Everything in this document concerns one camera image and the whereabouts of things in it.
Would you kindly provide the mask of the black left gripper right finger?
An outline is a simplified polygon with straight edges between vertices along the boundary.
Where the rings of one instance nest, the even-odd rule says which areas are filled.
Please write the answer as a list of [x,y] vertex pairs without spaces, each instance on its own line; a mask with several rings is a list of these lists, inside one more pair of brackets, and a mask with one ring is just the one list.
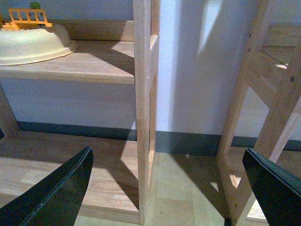
[[271,226],[301,224],[301,179],[248,148],[243,166],[251,189]]

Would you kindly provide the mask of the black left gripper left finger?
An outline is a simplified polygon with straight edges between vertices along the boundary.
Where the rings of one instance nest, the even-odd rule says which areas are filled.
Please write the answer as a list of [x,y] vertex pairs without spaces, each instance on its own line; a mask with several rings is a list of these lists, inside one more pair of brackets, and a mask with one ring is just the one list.
[[72,226],[86,194],[93,150],[86,147],[0,209],[2,226]]

